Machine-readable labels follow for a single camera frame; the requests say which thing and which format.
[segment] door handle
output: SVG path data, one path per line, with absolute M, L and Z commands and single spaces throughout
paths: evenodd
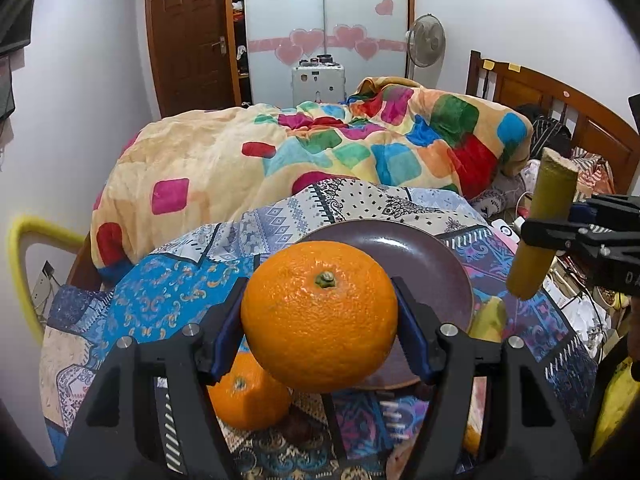
M 220 36 L 220 41 L 216 43 L 211 43 L 211 48 L 219 45 L 220 46 L 220 54 L 226 56 L 226 38 L 224 36 Z

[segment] wooden bed frame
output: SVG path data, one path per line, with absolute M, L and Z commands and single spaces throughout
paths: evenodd
M 566 122 L 569 107 L 576 110 L 578 120 L 572 145 L 604 156 L 613 170 L 617 192 L 628 192 L 640 161 L 640 136 L 622 118 L 588 95 L 552 77 L 509 63 L 482 59 L 475 50 L 471 51 L 469 62 L 467 95 L 487 98 L 488 77 L 484 78 L 481 95 L 478 95 L 482 70 L 495 73 L 494 102 L 509 108 L 536 103 L 549 114 L 557 100 L 563 104 L 563 122 Z M 84 290 L 99 290 L 102 285 L 100 274 L 92 261 L 89 235 L 76 256 L 66 282 Z

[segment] white suitcase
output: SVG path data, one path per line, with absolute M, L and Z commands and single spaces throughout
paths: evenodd
M 315 103 L 339 103 L 344 94 L 344 67 L 339 63 L 301 61 L 292 69 L 293 105 L 305 101 Z

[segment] orange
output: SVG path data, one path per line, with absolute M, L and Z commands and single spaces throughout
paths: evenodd
M 216 415 L 237 430 L 265 430 L 289 413 L 291 394 L 287 387 L 264 371 L 248 352 L 239 352 L 231 371 L 207 390 Z
M 384 269 L 338 242 L 304 242 L 274 254 L 249 279 L 240 313 L 256 360 L 309 393 L 347 388 L 376 371 L 398 326 Z

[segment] brown wooden door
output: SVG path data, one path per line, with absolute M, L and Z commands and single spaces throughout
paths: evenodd
M 163 117 L 234 105 L 225 0 L 146 0 L 146 20 Z

